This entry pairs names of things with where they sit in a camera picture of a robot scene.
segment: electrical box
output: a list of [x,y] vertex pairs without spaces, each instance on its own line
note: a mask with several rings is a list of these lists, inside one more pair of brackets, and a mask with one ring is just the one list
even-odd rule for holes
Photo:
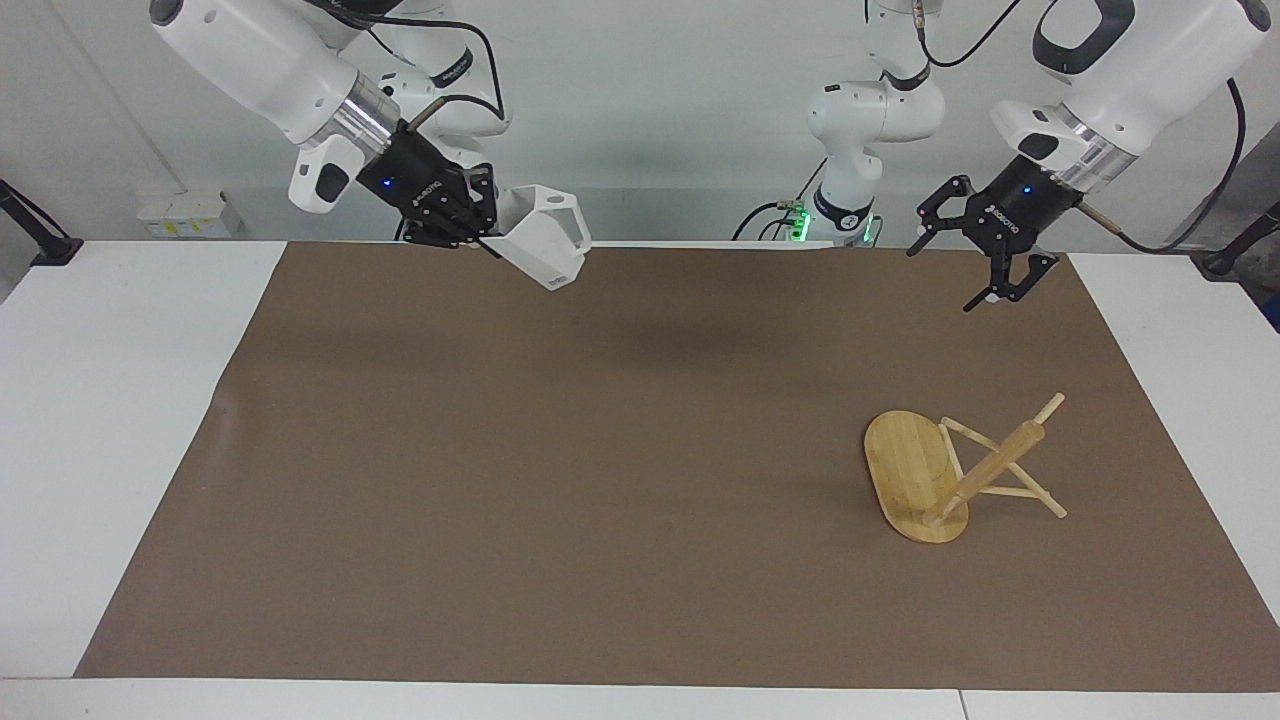
[[230,238],[243,220],[221,192],[186,192],[142,204],[138,220],[156,238]]

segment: oval wooden board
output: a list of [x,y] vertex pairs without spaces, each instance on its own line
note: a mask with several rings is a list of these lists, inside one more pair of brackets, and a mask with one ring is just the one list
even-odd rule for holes
[[886,413],[867,429],[865,447],[881,510],[895,530],[931,544],[951,542],[964,533],[969,527],[968,505],[936,528],[922,520],[959,483],[937,423],[904,410]]

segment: wooden stand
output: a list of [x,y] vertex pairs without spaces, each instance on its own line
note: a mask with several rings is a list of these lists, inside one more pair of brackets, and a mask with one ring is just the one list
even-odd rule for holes
[[[867,462],[890,524],[916,542],[947,543],[969,527],[969,502],[978,495],[1038,500],[1059,518],[1066,518],[1066,509],[1018,465],[1044,439],[1044,423],[1065,400],[1056,395],[1036,418],[998,445],[950,418],[934,424],[901,410],[877,418],[867,430]],[[952,432],[986,447],[991,455],[965,473]],[[1006,470],[1023,487],[995,486]]]

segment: wooden stick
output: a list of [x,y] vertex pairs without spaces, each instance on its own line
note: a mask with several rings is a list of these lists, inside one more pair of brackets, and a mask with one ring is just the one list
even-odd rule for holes
[[1018,466],[1018,464],[1015,462],[1015,464],[1012,464],[1012,465],[1010,465],[1010,466],[1009,466],[1009,471],[1010,471],[1010,473],[1012,473],[1015,478],[1018,478],[1018,482],[1020,482],[1020,483],[1023,483],[1024,486],[1027,486],[1027,489],[1028,489],[1028,491],[1030,491],[1030,493],[1032,493],[1032,495],[1033,495],[1033,496],[1034,496],[1034,497],[1036,497],[1037,500],[1039,500],[1041,502],[1043,502],[1043,503],[1044,503],[1044,507],[1048,507],[1048,509],[1050,509],[1050,512],[1052,512],[1053,515],[1057,515],[1057,519],[1059,519],[1059,520],[1062,520],[1062,519],[1065,519],[1065,518],[1066,518],[1066,507],[1062,507],[1062,506],[1061,506],[1061,505],[1060,505],[1060,503],[1059,503],[1059,502],[1057,502],[1056,500],[1053,500],[1053,496],[1052,496],[1052,495],[1050,495],[1050,493],[1048,493],[1048,491],[1047,491],[1047,489],[1044,489],[1044,487],[1043,487],[1043,486],[1041,486],[1039,483],[1037,483],[1037,482],[1036,482],[1036,480],[1034,480],[1034,479],[1033,479],[1033,478],[1032,478],[1032,477],[1030,477],[1030,475],[1029,475],[1029,474],[1027,473],[1027,470],[1023,470],[1023,469],[1021,469],[1020,466]]
[[[960,433],[961,436],[972,439],[973,442],[975,442],[975,443],[986,447],[987,450],[991,450],[991,451],[1000,450],[1000,446],[996,445],[996,441],[993,441],[989,437],[979,433],[978,430],[974,430],[972,428],[966,428],[966,427],[961,425],[960,423],[952,420],[951,418],[943,418],[942,419],[942,424],[946,428],[948,428],[951,430],[955,430],[955,432]],[[1062,507],[1062,505],[1059,503],[1056,500],[1053,500],[1053,496],[1050,495],[1048,491],[1044,489],[1043,486],[1041,486],[1039,483],[1037,483],[1036,479],[1032,478],[1030,474],[1027,473],[1027,470],[1024,470],[1021,468],[1021,465],[1019,465],[1018,462],[1012,462],[1012,464],[1009,465],[1009,471],[1012,473],[1015,478],[1018,478],[1018,482],[1020,482],[1024,486],[1027,486],[1027,489],[1029,489],[1030,492],[1036,493],[1036,497],[1041,502],[1043,502],[1044,506],[1048,507],[1051,512],[1053,512],[1053,515],[1057,515],[1059,519],[1066,518],[1066,515],[1068,515],[1066,509]]]
[[951,468],[956,471],[956,479],[964,477],[964,469],[960,468],[960,456],[956,455],[956,443],[951,442],[951,433],[947,430],[945,424],[938,425],[942,430],[942,442],[947,445],[947,455],[951,457]]
[[982,488],[982,495],[998,495],[1001,497],[1024,497],[1027,500],[1039,500],[1034,492],[1027,488],[1005,488],[1000,486],[991,486]]
[[961,436],[964,436],[964,437],[972,439],[973,442],[975,442],[975,443],[986,447],[987,450],[991,450],[991,451],[1000,450],[1000,446],[996,445],[996,441],[991,439],[989,437],[979,433],[978,430],[975,430],[975,429],[973,429],[970,427],[961,425],[960,423],[952,420],[951,418],[943,418],[942,419],[942,424],[946,425],[947,429],[950,429],[951,432],[960,433]]
[[1000,450],[984,457],[969,474],[960,479],[960,484],[956,486],[951,497],[942,498],[924,514],[924,524],[932,528],[941,525],[957,507],[977,497],[982,492],[982,488],[996,482],[1009,469],[1009,465],[1030,452],[1043,439],[1044,428],[1038,423],[1027,421],[1019,425],[1000,446]]
[[1036,415],[1036,419],[1032,421],[1037,425],[1043,425],[1050,418],[1053,416],[1053,413],[1057,413],[1057,409],[1061,407],[1064,402],[1066,402],[1065,395],[1061,392],[1055,395],[1053,400],[1050,400],[1048,405],[1046,405],[1044,409],[1041,410],[1039,415]]

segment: green led light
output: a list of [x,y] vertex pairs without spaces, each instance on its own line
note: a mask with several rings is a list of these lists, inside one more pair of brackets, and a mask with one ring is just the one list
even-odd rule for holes
[[800,217],[791,223],[791,241],[804,242],[809,238],[809,225],[813,224],[813,215],[808,210],[799,210]]
[[876,215],[867,219],[867,229],[863,231],[863,245],[876,245],[876,241],[878,240],[876,236],[879,234],[876,231],[877,219],[878,218],[876,218]]

